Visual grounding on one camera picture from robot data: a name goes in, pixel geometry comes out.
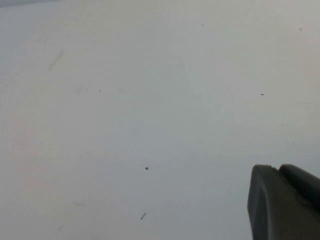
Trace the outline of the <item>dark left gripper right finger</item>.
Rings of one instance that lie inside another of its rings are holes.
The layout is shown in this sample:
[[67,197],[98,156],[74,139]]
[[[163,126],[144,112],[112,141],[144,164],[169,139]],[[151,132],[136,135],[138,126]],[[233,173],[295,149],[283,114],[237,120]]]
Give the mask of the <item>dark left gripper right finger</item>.
[[292,164],[283,164],[279,171],[308,201],[320,200],[320,179]]

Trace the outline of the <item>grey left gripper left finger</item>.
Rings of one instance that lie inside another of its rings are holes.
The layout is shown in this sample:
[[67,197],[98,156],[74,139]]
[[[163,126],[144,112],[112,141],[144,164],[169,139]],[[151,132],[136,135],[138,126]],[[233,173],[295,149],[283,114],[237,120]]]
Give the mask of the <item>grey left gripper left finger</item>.
[[307,200],[280,169],[255,165],[247,201],[254,240],[318,240],[320,200]]

